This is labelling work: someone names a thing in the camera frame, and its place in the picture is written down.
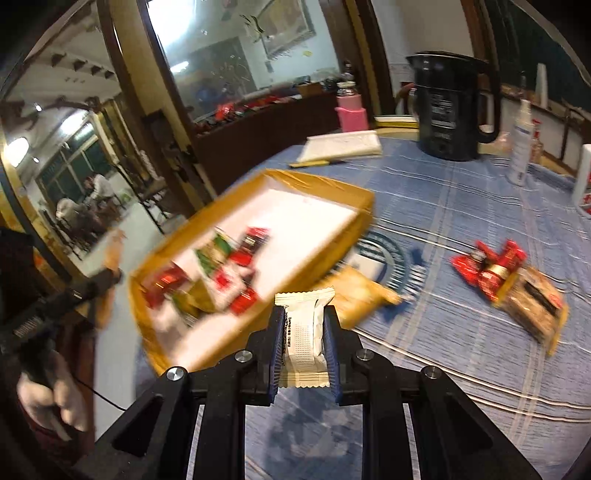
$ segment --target black cable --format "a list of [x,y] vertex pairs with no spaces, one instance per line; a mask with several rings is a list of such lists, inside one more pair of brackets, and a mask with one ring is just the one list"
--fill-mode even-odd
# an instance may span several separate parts
[[123,408],[117,405],[117,403],[111,402],[111,400],[109,400],[108,398],[104,397],[103,395],[101,395],[100,393],[98,393],[94,388],[92,388],[90,385],[87,385],[86,383],[84,383],[82,380],[80,380],[80,378],[78,377],[74,377],[74,380],[76,380],[78,383],[84,385],[86,388],[88,388],[88,390],[90,390],[92,393],[94,393],[97,397],[102,398],[105,402],[107,402],[110,405],[113,405],[115,408],[118,408],[121,411],[126,411],[127,408]]

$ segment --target candy wrapper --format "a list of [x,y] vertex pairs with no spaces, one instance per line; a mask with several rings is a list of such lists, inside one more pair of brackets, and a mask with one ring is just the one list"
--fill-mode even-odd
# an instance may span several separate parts
[[500,255],[477,241],[469,255],[458,255],[451,262],[468,285],[478,286],[490,301],[495,301],[497,291],[526,258],[527,254],[513,240],[505,242]]
[[516,271],[527,254],[513,240],[505,242],[505,248],[495,262],[478,275],[478,287],[490,301],[496,301],[496,293],[509,275]]
[[350,265],[328,275],[314,286],[314,290],[333,287],[335,297],[330,301],[344,329],[351,329],[379,306],[399,305],[402,298],[394,290],[371,281]]
[[188,280],[189,277],[184,270],[175,263],[171,263],[170,266],[150,277],[143,284],[144,298],[148,303],[148,308],[159,308],[164,302],[166,294],[176,290]]
[[232,253],[232,241],[222,231],[216,230],[211,241],[195,250],[206,277],[212,277]]
[[251,286],[256,274],[253,259],[268,238],[267,229],[248,228],[238,249],[234,249],[234,242],[216,230],[210,242],[195,250],[217,312],[229,307],[232,313],[240,315],[258,300]]
[[569,307],[563,295],[538,270],[524,267],[513,273],[498,291],[495,307],[519,322],[549,355],[554,353]]
[[187,326],[193,326],[203,313],[216,311],[202,278],[192,284],[185,284],[168,296]]
[[324,307],[334,296],[333,288],[275,295],[286,314],[280,387],[329,386],[322,333]]
[[230,255],[230,260],[248,267],[259,249],[269,240],[269,230],[266,228],[250,227],[246,230],[238,249]]

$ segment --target window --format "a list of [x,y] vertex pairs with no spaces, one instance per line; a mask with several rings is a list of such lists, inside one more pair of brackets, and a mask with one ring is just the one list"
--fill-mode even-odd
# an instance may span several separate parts
[[84,180],[93,171],[106,175],[112,170],[92,124],[82,126],[47,162],[37,180],[56,204],[63,197],[81,202],[86,196]]

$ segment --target table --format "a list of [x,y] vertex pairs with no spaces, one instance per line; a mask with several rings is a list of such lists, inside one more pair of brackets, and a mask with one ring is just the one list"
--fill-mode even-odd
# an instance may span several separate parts
[[[395,365],[443,367],[544,479],[561,478],[591,436],[591,220],[569,204],[573,181],[531,166],[519,188],[505,179],[506,161],[489,155],[454,163],[412,141],[383,138],[382,145],[381,158],[306,170],[375,192],[370,240],[390,242],[394,252],[380,282],[411,300],[403,313],[377,310],[356,331]],[[284,150],[246,177],[286,168],[301,149]],[[450,266],[477,239],[498,249],[506,238],[571,308],[553,357]],[[420,264],[417,283],[408,273]],[[140,352],[139,391],[150,378],[143,362]],[[361,407],[337,407],[327,389],[280,389],[271,408],[246,409],[247,478],[358,479],[361,444]]]

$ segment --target black kettle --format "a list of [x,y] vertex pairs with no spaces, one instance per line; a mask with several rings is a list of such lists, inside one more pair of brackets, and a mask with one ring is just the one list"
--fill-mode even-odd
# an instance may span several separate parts
[[[478,142],[490,143],[501,124],[501,81],[487,62],[446,51],[421,51],[407,57],[414,70],[414,111],[418,146],[429,155],[468,161],[478,156]],[[489,78],[494,102],[494,128],[478,126],[478,74]]]

